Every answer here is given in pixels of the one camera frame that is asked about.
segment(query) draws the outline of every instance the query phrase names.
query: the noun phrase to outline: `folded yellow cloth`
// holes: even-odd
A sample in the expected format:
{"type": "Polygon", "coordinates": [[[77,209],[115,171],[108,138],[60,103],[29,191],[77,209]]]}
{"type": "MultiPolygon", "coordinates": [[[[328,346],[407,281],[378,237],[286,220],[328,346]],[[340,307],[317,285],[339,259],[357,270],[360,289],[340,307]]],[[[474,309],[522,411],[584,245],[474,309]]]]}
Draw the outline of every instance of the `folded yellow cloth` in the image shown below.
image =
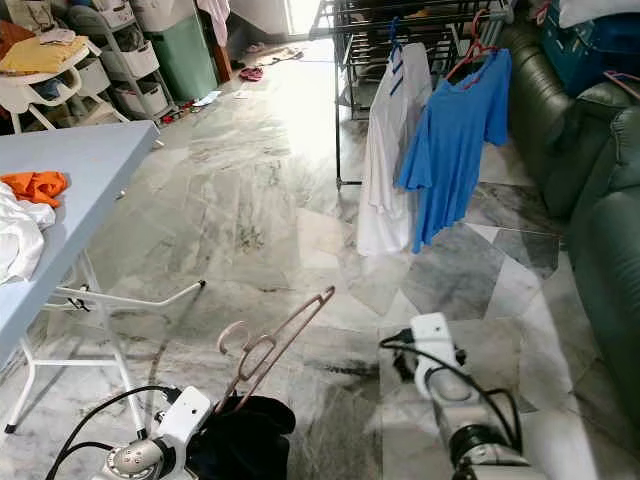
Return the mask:
{"type": "Polygon", "coordinates": [[[0,61],[2,72],[58,73],[62,64],[87,44],[78,36],[71,45],[40,45],[38,37],[15,43],[0,61]]]}

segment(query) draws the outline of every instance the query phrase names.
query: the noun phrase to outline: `blue t-shirt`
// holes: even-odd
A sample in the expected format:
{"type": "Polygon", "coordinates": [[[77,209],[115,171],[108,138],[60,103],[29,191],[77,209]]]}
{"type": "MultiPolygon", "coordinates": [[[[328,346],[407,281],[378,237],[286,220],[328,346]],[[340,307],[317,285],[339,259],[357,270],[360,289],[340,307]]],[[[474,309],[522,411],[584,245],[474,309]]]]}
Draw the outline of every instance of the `blue t-shirt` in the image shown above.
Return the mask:
{"type": "Polygon", "coordinates": [[[422,190],[414,253],[464,217],[485,140],[507,141],[510,77],[511,56],[502,49],[456,85],[442,81],[431,95],[396,180],[398,187],[422,190]]]}

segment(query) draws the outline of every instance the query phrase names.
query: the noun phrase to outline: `metal rack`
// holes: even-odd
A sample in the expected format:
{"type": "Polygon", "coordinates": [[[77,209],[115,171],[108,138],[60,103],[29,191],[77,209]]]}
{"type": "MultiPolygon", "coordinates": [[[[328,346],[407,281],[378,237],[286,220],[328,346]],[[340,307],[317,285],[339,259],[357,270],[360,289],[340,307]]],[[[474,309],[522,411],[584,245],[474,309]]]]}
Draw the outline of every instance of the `metal rack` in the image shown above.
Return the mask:
{"type": "Polygon", "coordinates": [[[164,78],[160,73],[159,67],[149,75],[153,76],[153,79],[161,86],[167,99],[168,105],[160,112],[156,113],[153,112],[149,105],[149,102],[140,89],[140,85],[138,84],[138,80],[140,79],[136,79],[129,71],[129,67],[127,66],[127,62],[124,59],[124,56],[122,55],[122,51],[120,50],[120,46],[116,41],[114,33],[132,25],[135,25],[138,30],[142,32],[142,30],[140,29],[140,25],[138,25],[138,22],[135,18],[124,24],[118,25],[117,27],[110,27],[106,20],[102,17],[102,15],[100,15],[100,12],[94,10],[93,8],[81,5],[71,7],[69,9],[68,17],[73,29],[76,32],[87,35],[89,37],[98,36],[104,37],[106,39],[109,47],[111,47],[111,50],[116,54],[118,61],[122,66],[122,73],[109,72],[108,75],[113,80],[127,82],[129,87],[136,93],[136,96],[138,97],[138,100],[140,101],[140,104],[142,105],[142,108],[146,113],[145,118],[147,118],[148,120],[153,120],[159,124],[162,117],[164,117],[166,114],[172,111],[177,111],[177,107],[173,101],[173,97],[171,96],[171,93],[167,88],[164,78]]]}
{"type": "Polygon", "coordinates": [[[427,49],[431,74],[437,80],[464,56],[470,23],[480,9],[487,14],[482,40],[495,43],[504,21],[513,19],[509,0],[321,0],[310,38],[333,37],[335,63],[336,186],[361,185],[361,181],[342,180],[340,159],[340,106],[351,109],[351,120],[366,119],[369,105],[363,88],[377,83],[384,74],[391,50],[390,23],[396,22],[396,41],[422,42],[427,49]],[[339,91],[341,72],[345,89],[339,91]]]}

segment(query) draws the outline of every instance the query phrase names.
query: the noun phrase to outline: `white cloth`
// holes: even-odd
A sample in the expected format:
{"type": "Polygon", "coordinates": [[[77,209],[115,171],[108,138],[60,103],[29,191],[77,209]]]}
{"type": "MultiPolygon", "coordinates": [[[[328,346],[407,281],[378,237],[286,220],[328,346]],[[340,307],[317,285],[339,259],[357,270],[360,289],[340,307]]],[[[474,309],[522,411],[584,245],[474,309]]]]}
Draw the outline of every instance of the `white cloth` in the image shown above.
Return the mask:
{"type": "Polygon", "coordinates": [[[573,27],[578,23],[616,15],[640,12],[638,0],[560,0],[560,27],[573,27]]]}
{"type": "Polygon", "coordinates": [[[213,23],[213,31],[216,34],[218,45],[224,47],[227,45],[227,18],[231,8],[229,0],[198,0],[198,8],[204,10],[211,15],[213,23]]]}
{"type": "Polygon", "coordinates": [[[369,112],[358,216],[357,248],[361,255],[398,252],[409,244],[417,193],[394,188],[393,180],[431,90],[424,45],[405,45],[395,54],[394,62],[387,63],[369,112]],[[401,77],[402,83],[390,95],[401,77]]]}
{"type": "Polygon", "coordinates": [[[0,182],[0,285],[18,277],[29,280],[44,248],[43,230],[56,221],[49,205],[16,200],[0,182]]]}

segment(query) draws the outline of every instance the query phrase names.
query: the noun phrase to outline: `green leather sofa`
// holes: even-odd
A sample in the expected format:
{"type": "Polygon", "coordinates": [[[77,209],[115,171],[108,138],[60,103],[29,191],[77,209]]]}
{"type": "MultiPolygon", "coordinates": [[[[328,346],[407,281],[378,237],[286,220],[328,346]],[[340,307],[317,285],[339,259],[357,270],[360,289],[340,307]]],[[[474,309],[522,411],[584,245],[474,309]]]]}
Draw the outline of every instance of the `green leather sofa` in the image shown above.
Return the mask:
{"type": "Polygon", "coordinates": [[[514,65],[511,134],[550,214],[570,220],[582,303],[640,429],[640,107],[606,82],[569,98],[537,35],[521,24],[501,37],[514,65]]]}

